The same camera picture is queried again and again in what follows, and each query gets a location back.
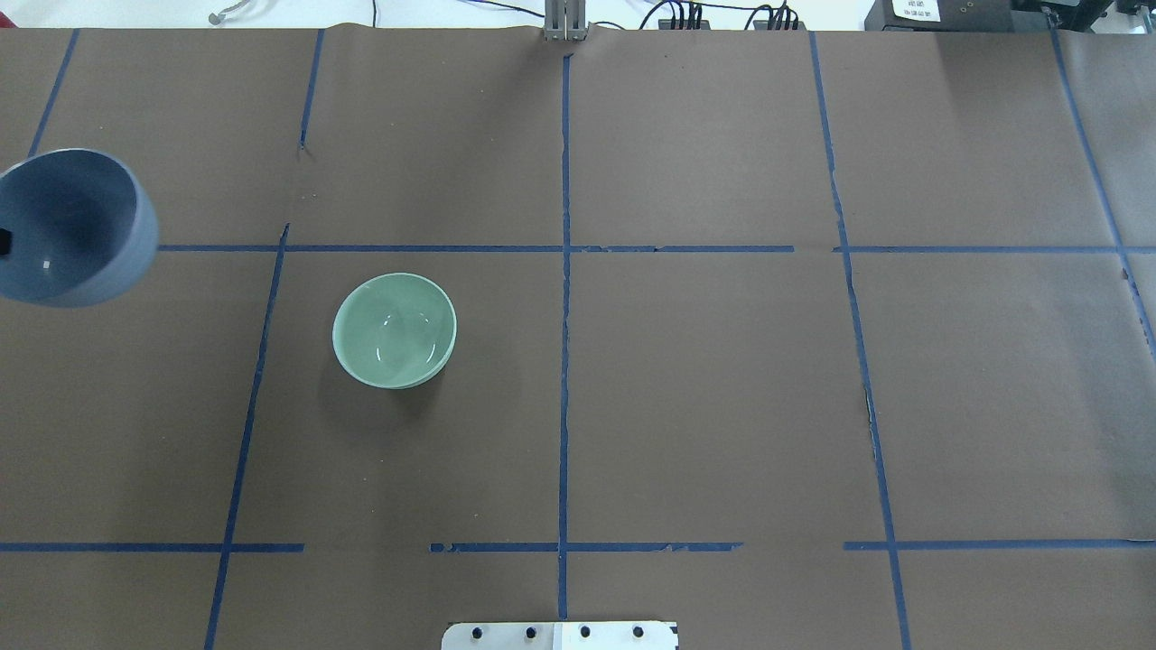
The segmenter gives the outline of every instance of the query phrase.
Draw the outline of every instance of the black cable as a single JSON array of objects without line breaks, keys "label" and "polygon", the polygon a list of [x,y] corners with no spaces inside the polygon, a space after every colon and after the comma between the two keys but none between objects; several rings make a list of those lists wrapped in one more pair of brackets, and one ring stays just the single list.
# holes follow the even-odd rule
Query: black cable
[{"label": "black cable", "polygon": [[[792,20],[794,21],[794,27],[791,27]],[[777,31],[790,31],[792,29],[799,29],[799,13],[787,6],[787,0],[783,0],[779,5],[778,12],[775,14],[775,24],[768,24],[768,29],[775,29]]]},{"label": "black cable", "polygon": [[653,7],[651,7],[650,12],[646,12],[646,15],[643,17],[643,22],[642,22],[642,24],[638,25],[638,29],[646,29],[646,22],[650,21],[650,17],[654,15],[654,12],[659,10],[659,8],[662,7],[664,5],[669,5],[670,6],[670,25],[673,27],[674,25],[674,8],[677,6],[679,10],[681,12],[682,10],[682,5],[680,5],[679,2],[675,2],[674,0],[662,0],[658,5],[654,5]]},{"label": "black cable", "polygon": [[470,5],[492,5],[495,7],[502,7],[503,9],[511,9],[511,10],[514,10],[514,12],[521,12],[524,14],[529,14],[532,16],[538,16],[540,19],[544,19],[546,17],[544,14],[539,14],[538,12],[534,12],[532,9],[527,9],[525,7],[516,7],[513,5],[503,5],[502,2],[494,2],[492,0],[458,0],[458,1],[459,2],[468,2]]},{"label": "black cable", "polygon": [[734,9],[736,12],[751,12],[754,7],[735,7],[734,5],[711,5],[710,2],[697,2],[703,7],[710,7],[712,9]]},{"label": "black cable", "polygon": [[755,16],[757,16],[758,12],[762,12],[763,9],[766,9],[768,23],[770,23],[770,21],[775,19],[775,7],[771,7],[770,5],[759,5],[758,7],[755,8],[754,12],[750,13],[750,17],[747,19],[747,24],[744,24],[742,28],[743,31],[750,29],[750,25],[755,22]]}]

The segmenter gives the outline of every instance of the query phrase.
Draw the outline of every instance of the blue tape line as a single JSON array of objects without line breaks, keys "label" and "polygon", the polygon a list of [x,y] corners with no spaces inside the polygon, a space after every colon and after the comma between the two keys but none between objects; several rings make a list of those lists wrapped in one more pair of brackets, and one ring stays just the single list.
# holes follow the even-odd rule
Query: blue tape line
[{"label": "blue tape line", "polygon": [[430,553],[557,553],[558,545],[553,541],[496,541],[481,544],[431,544]]},{"label": "blue tape line", "polygon": [[[843,252],[843,246],[831,250]],[[851,246],[852,253],[1046,253],[1046,254],[1096,254],[1114,253],[1112,246]]]},{"label": "blue tape line", "polygon": [[794,246],[575,246],[579,253],[793,253]]},{"label": "blue tape line", "polygon": [[[571,541],[566,553],[729,553],[742,546],[741,541]],[[553,541],[457,542],[446,546],[431,544],[430,553],[556,553]]]},{"label": "blue tape line", "polygon": [[32,136],[32,146],[28,148],[28,157],[35,156],[36,152],[40,148],[40,138],[44,136],[44,130],[49,126],[49,117],[52,115],[53,106],[57,105],[57,96],[60,95],[60,86],[65,81],[65,72],[68,71],[68,64],[72,62],[72,54],[76,50],[77,38],[80,38],[80,29],[74,29],[72,37],[68,39],[68,47],[65,49],[65,58],[60,61],[60,69],[57,71],[57,80],[52,83],[52,91],[49,93],[49,102],[44,105],[40,124],[36,127],[36,135]]},{"label": "blue tape line", "polygon": [[304,553],[304,544],[234,544],[229,553]]},{"label": "blue tape line", "polygon": [[[114,541],[9,541],[0,553],[221,553],[221,544]],[[304,553],[304,544],[238,544],[232,553]]]},{"label": "blue tape line", "polygon": [[558,423],[558,620],[568,616],[570,538],[570,58],[562,58],[562,376]]},{"label": "blue tape line", "polygon": [[217,619],[221,615],[221,600],[224,597],[224,584],[229,576],[229,554],[232,552],[232,537],[237,529],[237,510],[240,507],[240,488],[245,482],[245,465],[249,463],[249,444],[253,437],[253,421],[257,418],[257,396],[261,390],[261,378],[265,375],[265,353],[269,346],[269,324],[273,322],[273,305],[277,301],[277,288],[281,285],[281,267],[286,259],[286,241],[289,238],[289,224],[281,231],[277,244],[277,259],[273,264],[273,281],[269,285],[269,300],[265,303],[265,323],[261,325],[261,344],[257,348],[257,367],[253,370],[253,386],[249,392],[249,411],[245,414],[245,430],[240,436],[240,452],[237,455],[237,473],[232,480],[232,497],[229,501],[229,517],[224,526],[224,541],[221,548],[221,561],[217,564],[216,586],[213,589],[213,606],[209,610],[209,625],[205,633],[205,650],[213,650],[216,642]]},{"label": "blue tape line", "polygon": [[729,553],[740,546],[741,541],[572,541],[568,548],[571,553]]},{"label": "blue tape line", "polygon": [[161,244],[156,248],[163,253],[185,252],[209,252],[209,253],[238,253],[238,252],[276,252],[276,246],[268,244]]},{"label": "blue tape line", "polygon": [[[291,253],[561,253],[535,244],[294,244]],[[269,244],[162,244],[161,252],[276,252]],[[571,253],[793,253],[794,246],[570,246]]]},{"label": "blue tape line", "polygon": [[289,252],[341,253],[341,252],[394,252],[394,253],[560,253],[562,246],[536,245],[438,245],[438,244],[297,244]]},{"label": "blue tape line", "polygon": [[1104,208],[1104,216],[1107,219],[1107,228],[1112,231],[1112,243],[1120,256],[1120,265],[1127,274],[1128,289],[1132,291],[1132,304],[1136,308],[1140,317],[1140,325],[1144,331],[1144,340],[1148,344],[1148,354],[1156,361],[1156,339],[1153,338],[1151,322],[1148,319],[1148,310],[1144,309],[1144,300],[1140,296],[1140,288],[1136,286],[1136,276],[1132,272],[1132,264],[1124,249],[1124,239],[1120,237],[1120,229],[1116,223],[1116,213],[1112,212],[1112,204],[1107,200],[1107,191],[1104,190],[1104,179],[1099,175],[1099,165],[1096,164],[1096,156],[1091,153],[1091,145],[1088,143],[1088,133],[1084,131],[1083,119],[1080,117],[1080,109],[1076,106],[1075,95],[1072,94],[1072,84],[1068,82],[1068,68],[1064,62],[1064,51],[1060,49],[1060,36],[1055,28],[1051,30],[1052,51],[1055,53],[1055,65],[1060,71],[1060,83],[1064,86],[1064,96],[1068,101],[1068,110],[1072,111],[1072,119],[1076,126],[1076,134],[1080,136],[1080,146],[1083,147],[1084,158],[1088,161],[1088,169],[1091,171],[1092,180],[1096,183],[1096,194],[1099,204]]},{"label": "blue tape line", "polygon": [[221,553],[220,544],[7,542],[0,553]]},{"label": "blue tape line", "polygon": [[823,126],[823,143],[827,149],[827,169],[831,178],[831,199],[838,216],[839,245],[843,250],[843,273],[847,285],[847,298],[851,302],[851,322],[855,332],[855,352],[859,355],[859,374],[862,378],[864,392],[867,399],[867,418],[870,427],[872,451],[875,455],[875,479],[879,483],[879,501],[883,510],[883,530],[887,534],[888,557],[891,564],[891,589],[895,593],[895,610],[899,622],[899,640],[903,650],[911,650],[911,631],[907,626],[907,604],[903,593],[903,576],[899,571],[899,552],[895,545],[895,523],[891,517],[891,497],[887,486],[887,468],[883,465],[883,445],[879,438],[879,419],[875,412],[875,397],[870,384],[870,368],[867,364],[867,346],[864,344],[862,320],[859,317],[859,298],[855,296],[854,272],[851,267],[851,244],[847,239],[847,227],[843,214],[843,201],[835,182],[835,145],[831,140],[831,124],[827,113],[827,94],[823,90],[823,73],[818,64],[818,42],[815,32],[809,31],[810,61],[815,71],[815,91],[818,97],[818,113]]},{"label": "blue tape line", "polygon": [[305,90],[305,110],[301,115],[301,140],[297,146],[305,148],[305,135],[309,133],[309,116],[313,112],[313,90],[317,88],[317,71],[321,66],[321,43],[325,42],[325,30],[317,30],[317,44],[313,45],[313,68],[309,73],[309,89]]},{"label": "blue tape line", "polygon": [[[899,551],[1047,551],[1132,548],[1156,551],[1151,539],[944,539],[897,541]],[[885,541],[847,541],[844,551],[887,551]]]}]

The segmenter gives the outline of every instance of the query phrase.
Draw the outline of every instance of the cable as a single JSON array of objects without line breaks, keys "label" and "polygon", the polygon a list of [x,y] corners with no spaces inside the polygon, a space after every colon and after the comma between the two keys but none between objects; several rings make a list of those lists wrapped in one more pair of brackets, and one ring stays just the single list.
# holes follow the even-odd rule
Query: cable
[{"label": "cable", "polygon": [[779,5],[778,10],[772,14],[773,24],[768,24],[766,29],[773,29],[776,31],[791,31],[799,29],[799,13],[787,6],[787,1],[783,0]]},{"label": "cable", "polygon": [[659,10],[659,8],[662,7],[664,5],[669,5],[670,6],[670,22],[673,24],[674,23],[674,7],[677,6],[679,10],[681,12],[682,10],[682,5],[675,2],[674,0],[662,0],[658,5],[654,5],[653,7],[651,7],[650,12],[646,12],[646,15],[643,17],[643,22],[642,22],[642,24],[638,25],[638,29],[646,29],[646,22],[650,21],[650,17],[654,15],[654,12]]},{"label": "cable", "polygon": [[757,16],[758,12],[762,12],[763,9],[766,9],[768,23],[775,20],[775,7],[771,7],[770,5],[759,5],[758,7],[755,8],[754,12],[750,13],[750,17],[747,19],[747,24],[742,27],[743,31],[750,29],[751,23],[755,22],[755,16]]},{"label": "cable", "polygon": [[710,7],[712,9],[734,9],[736,12],[751,12],[754,7],[735,7],[734,5],[711,5],[710,2],[696,2],[703,7]]},{"label": "cable", "polygon": [[546,17],[546,14],[539,14],[538,12],[534,12],[532,9],[527,9],[525,7],[516,7],[513,5],[503,5],[502,2],[494,2],[492,0],[458,0],[458,1],[459,2],[466,2],[466,3],[469,3],[469,5],[492,5],[495,7],[502,7],[503,9],[511,9],[513,12],[521,12],[524,14],[529,14],[532,16],[538,16],[540,19],[544,19]]},{"label": "cable", "polygon": [[225,14],[229,14],[231,12],[236,12],[237,9],[240,9],[245,5],[249,5],[251,1],[252,0],[240,0],[239,2],[237,2],[236,5],[234,5],[231,7],[225,7],[224,9],[221,9],[220,12],[217,12],[215,14],[209,14],[209,22],[213,23],[213,24],[221,24],[221,23],[224,22],[224,20],[227,17],[229,17]]}]

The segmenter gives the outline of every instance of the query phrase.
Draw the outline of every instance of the blue bowl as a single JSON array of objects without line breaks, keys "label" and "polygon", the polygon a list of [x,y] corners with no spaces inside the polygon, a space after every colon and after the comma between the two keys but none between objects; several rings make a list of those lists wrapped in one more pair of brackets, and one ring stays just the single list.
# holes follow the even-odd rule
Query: blue bowl
[{"label": "blue bowl", "polygon": [[0,176],[0,296],[87,306],[127,291],[156,256],[153,204],[133,172],[60,149]]}]

